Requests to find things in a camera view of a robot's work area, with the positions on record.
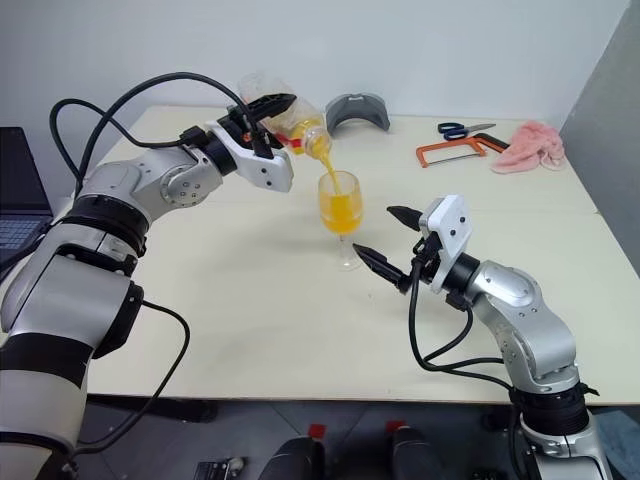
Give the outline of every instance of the orange hacksaw frame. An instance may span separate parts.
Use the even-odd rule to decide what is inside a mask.
[[[497,150],[497,151],[504,150],[501,147],[497,147],[496,145],[490,142],[487,142],[482,138],[467,137],[467,138],[461,138],[460,140],[452,140],[450,142],[435,143],[433,145],[425,145],[424,147],[418,147],[416,148],[416,156],[418,157],[418,161],[420,162],[420,165],[422,165],[422,168],[427,168],[429,166],[429,162],[427,162],[427,158],[425,157],[425,152],[428,152],[431,150],[438,150],[440,148],[469,145],[478,154],[478,156],[486,157],[487,152],[484,148],[480,146],[480,144],[486,145],[487,147],[490,147],[493,150]]]

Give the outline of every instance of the scissors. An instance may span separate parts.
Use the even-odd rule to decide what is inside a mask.
[[[444,133],[445,140],[459,140],[461,138],[467,138],[467,135],[477,130],[485,130],[487,128],[495,127],[495,123],[481,123],[479,125],[471,125],[465,127],[461,123],[456,122],[444,122],[438,124],[438,133]]]

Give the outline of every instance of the orange juice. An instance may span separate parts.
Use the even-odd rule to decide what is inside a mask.
[[[320,212],[325,226],[338,235],[354,232],[362,221],[362,197],[320,193]]]

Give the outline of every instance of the black strap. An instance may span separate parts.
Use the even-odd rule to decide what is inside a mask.
[[[0,370],[50,373],[81,388],[92,352],[89,345],[71,338],[21,333],[0,347]]]
[[[67,446],[58,441],[44,435],[36,435],[33,433],[23,432],[0,432],[0,443],[17,443],[19,445],[31,445],[41,447],[52,452],[60,452],[64,455],[69,454]]]

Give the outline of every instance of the white wall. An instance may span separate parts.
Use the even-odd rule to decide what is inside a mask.
[[[0,124],[22,125],[48,192],[72,184],[48,134],[50,107],[108,106],[133,84],[191,70],[235,86],[269,68],[319,106],[381,95],[392,113],[542,118],[561,126],[628,0],[4,0]],[[223,104],[193,84],[149,103]],[[76,156],[94,116],[62,122]],[[114,141],[107,136],[98,155]]]

